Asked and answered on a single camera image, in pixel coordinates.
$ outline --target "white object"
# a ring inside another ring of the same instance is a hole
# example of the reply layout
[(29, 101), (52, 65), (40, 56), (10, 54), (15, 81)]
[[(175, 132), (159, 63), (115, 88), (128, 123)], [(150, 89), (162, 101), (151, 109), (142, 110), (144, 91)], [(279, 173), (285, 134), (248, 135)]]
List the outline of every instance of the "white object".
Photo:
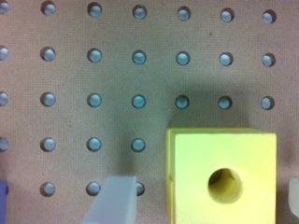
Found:
[(138, 95), (133, 99), (133, 106), (136, 108), (142, 108), (146, 104), (144, 97)]
[(134, 12), (134, 17), (138, 20), (142, 20), (147, 16), (147, 12), (142, 8), (139, 7)]
[(44, 59), (49, 62), (56, 57), (55, 52), (52, 49), (47, 49), (44, 53)]
[(0, 150), (6, 151), (8, 150), (9, 144), (6, 138), (0, 138)]
[(142, 151), (145, 148), (146, 144), (142, 139), (136, 139), (132, 143), (133, 150), (135, 151)]
[(43, 186), (43, 191), (47, 196), (52, 196), (55, 192), (55, 186), (51, 183), (47, 183)]
[(44, 9), (44, 13), (45, 13), (47, 16), (52, 15), (55, 11), (56, 11), (56, 6), (53, 5), (53, 4), (48, 4), (48, 5), (46, 5), (46, 7), (45, 7), (45, 9)]
[(110, 176), (82, 224), (134, 224), (136, 216), (136, 177)]
[(92, 107), (97, 107), (102, 103), (101, 96), (98, 94), (93, 94), (88, 99), (88, 104)]
[(53, 106), (56, 102), (55, 96), (51, 93), (44, 95), (43, 104), (47, 106)]
[(0, 60), (3, 61), (8, 57), (8, 49), (1, 48), (0, 49)]
[(93, 50), (90, 55), (89, 55), (89, 59), (93, 62), (93, 63), (98, 63), (100, 62), (100, 60), (102, 59), (102, 54), (99, 50)]
[(100, 191), (101, 187), (98, 183), (92, 182), (87, 186), (87, 191), (90, 195), (97, 195)]
[(178, 12), (178, 17), (182, 21), (187, 21), (190, 18), (190, 14), (186, 9), (182, 9)]
[(299, 179), (292, 178), (289, 184), (289, 207), (299, 217)]
[(180, 53), (178, 56), (177, 56), (177, 62), (180, 64), (180, 65), (186, 65), (188, 62), (189, 62), (189, 57), (187, 54), (185, 53)]
[(7, 13), (9, 10), (9, 5), (8, 3), (1, 3), (0, 4), (0, 14)]
[(102, 14), (102, 9), (99, 6), (93, 6), (90, 10), (90, 15), (92, 17), (99, 17)]
[(228, 66), (231, 64), (231, 58), (227, 54), (222, 54), (220, 58), (221, 64), (224, 66)]
[(56, 147), (56, 143), (54, 141), (54, 139), (51, 138), (47, 138), (46, 140), (44, 140), (43, 142), (43, 149), (46, 151), (53, 151)]
[(266, 12), (266, 13), (263, 14), (263, 20), (266, 23), (270, 24), (270, 23), (273, 22), (273, 17), (272, 17), (272, 15), (270, 13)]
[(8, 103), (8, 96), (4, 92), (0, 92), (0, 105), (7, 105)]
[(272, 65), (272, 59), (271, 59), (271, 57), (268, 56), (268, 55), (264, 55), (263, 56), (263, 64), (266, 67), (270, 67)]
[(101, 148), (101, 142), (97, 138), (91, 138), (87, 144), (88, 144), (88, 149), (92, 151), (97, 151)]
[(231, 102), (227, 98), (221, 98), (218, 102), (218, 105), (221, 109), (228, 109), (231, 106)]
[(221, 19), (223, 21), (231, 21), (232, 20), (232, 14), (229, 11), (223, 11), (221, 13)]
[(188, 98), (186, 96), (179, 96), (176, 101), (177, 107), (184, 109), (188, 106)]
[(146, 61), (146, 56), (141, 53), (141, 52), (138, 52), (134, 55), (134, 62), (135, 63), (138, 63), (138, 64), (142, 64)]

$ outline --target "hole in block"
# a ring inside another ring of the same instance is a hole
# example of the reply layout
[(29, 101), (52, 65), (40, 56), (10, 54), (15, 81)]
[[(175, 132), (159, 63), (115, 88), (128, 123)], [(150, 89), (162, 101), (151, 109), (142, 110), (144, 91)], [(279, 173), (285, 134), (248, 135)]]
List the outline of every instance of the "hole in block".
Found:
[(52, 138), (45, 138), (40, 142), (40, 148), (43, 149), (45, 152), (51, 152), (55, 149), (56, 142)]
[(0, 152), (6, 151), (9, 148), (8, 140), (4, 137), (0, 137)]
[(87, 52), (87, 58), (91, 63), (98, 63), (102, 59), (102, 53), (99, 49), (90, 49)]
[(86, 146), (87, 146), (87, 149), (89, 149), (90, 151), (95, 152), (95, 151), (98, 151), (101, 148), (102, 143), (98, 138), (92, 137), (87, 141)]
[(187, 51), (179, 52), (176, 58), (179, 65), (186, 65), (190, 61), (190, 55)]
[(219, 58), (219, 61), (223, 66), (229, 66), (234, 61), (233, 54), (231, 54), (230, 52), (223, 52), (223, 54)]
[(8, 58), (8, 49), (7, 47), (0, 45), (0, 61), (4, 61)]
[(7, 105), (8, 103), (8, 96), (5, 92), (0, 91), (0, 106)]
[(146, 148), (146, 143), (141, 138), (136, 138), (133, 140), (131, 148), (135, 152), (142, 152)]
[(176, 99), (176, 106), (179, 109), (186, 109), (189, 105), (189, 99), (185, 95), (180, 95)]
[(91, 93), (87, 97), (87, 104), (91, 107), (98, 107), (102, 104), (102, 98), (98, 93)]
[(136, 95), (132, 99), (133, 107), (140, 109), (146, 104), (146, 98), (143, 95)]
[(45, 92), (40, 97), (40, 103), (44, 106), (50, 107), (55, 105), (56, 98), (55, 96), (50, 92)]
[(147, 60), (147, 55), (141, 49), (136, 50), (132, 55), (132, 60), (136, 64), (142, 64)]
[(242, 182), (237, 172), (223, 168), (208, 179), (209, 195), (218, 203), (234, 203), (242, 194)]
[(144, 184), (137, 182), (136, 190), (137, 190), (137, 196), (141, 196), (146, 191), (146, 188), (144, 187)]
[(40, 57), (44, 61), (50, 62), (56, 58), (56, 51), (51, 47), (45, 47), (40, 51)]

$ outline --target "yellow cube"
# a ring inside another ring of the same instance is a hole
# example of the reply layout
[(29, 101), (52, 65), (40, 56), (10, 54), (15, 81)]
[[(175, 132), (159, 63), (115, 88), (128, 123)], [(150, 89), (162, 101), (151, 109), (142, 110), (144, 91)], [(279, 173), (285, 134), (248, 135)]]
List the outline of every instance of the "yellow cube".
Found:
[(168, 129), (170, 224), (274, 224), (276, 155), (274, 133)]

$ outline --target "pegboard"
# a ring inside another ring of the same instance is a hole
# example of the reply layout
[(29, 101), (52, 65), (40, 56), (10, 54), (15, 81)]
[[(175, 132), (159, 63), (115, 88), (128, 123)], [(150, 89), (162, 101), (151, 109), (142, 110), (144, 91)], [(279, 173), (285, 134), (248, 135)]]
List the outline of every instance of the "pegboard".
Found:
[[(168, 223), (165, 212), (165, 131), (168, 127), (250, 127), (278, 135), (277, 223), (299, 223), (288, 206), (288, 184), (299, 177), (298, 30), (296, 1), (98, 1), (99, 17), (88, 13), (92, 1), (56, 0), (56, 11), (46, 16), (43, 1), (10, 0), (0, 15), (0, 45), (8, 57), (0, 62), (0, 91), (8, 103), (0, 106), (0, 136), (9, 149), (0, 153), (0, 179), (7, 181), (7, 224), (80, 223), (94, 197), (86, 186), (103, 186), (111, 175), (136, 175), (145, 193), (137, 198), (136, 224)], [(143, 20), (133, 8), (147, 10)], [(191, 17), (178, 19), (188, 7)], [(234, 19), (221, 20), (230, 8)], [(267, 24), (263, 14), (277, 18)], [(53, 48), (46, 62), (41, 50)], [(88, 60), (99, 49), (98, 63)], [(135, 64), (136, 50), (146, 53)], [(176, 56), (190, 55), (186, 65)], [(220, 63), (223, 52), (234, 56)], [(266, 53), (275, 64), (264, 66)], [(44, 106), (40, 97), (51, 92), (56, 102)], [(91, 93), (101, 104), (91, 107)], [(132, 98), (146, 99), (142, 108)], [(185, 95), (189, 105), (176, 107)], [(222, 96), (232, 99), (227, 110)], [(265, 96), (275, 106), (261, 107)], [(51, 137), (56, 147), (45, 152), (40, 142)], [(101, 148), (86, 147), (91, 137)], [(146, 143), (142, 152), (132, 141)], [(51, 197), (40, 186), (55, 186)]]

